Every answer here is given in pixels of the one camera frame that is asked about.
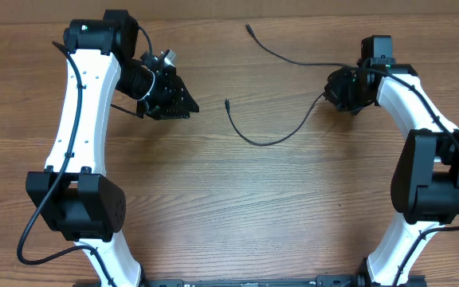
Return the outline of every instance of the cable connector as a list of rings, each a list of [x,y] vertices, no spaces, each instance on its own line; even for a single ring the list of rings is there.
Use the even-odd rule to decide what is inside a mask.
[[[230,110],[230,99],[226,99],[226,100],[224,101],[224,106],[226,107],[226,111],[227,111],[227,112],[230,112],[230,111],[229,111],[229,110]]]
[[[251,28],[251,25],[249,25],[249,24],[246,23],[246,24],[245,24],[245,28],[247,29],[247,32],[249,32],[249,33],[251,34],[251,36],[255,37],[255,36],[254,36],[254,31],[253,31],[253,29]]]

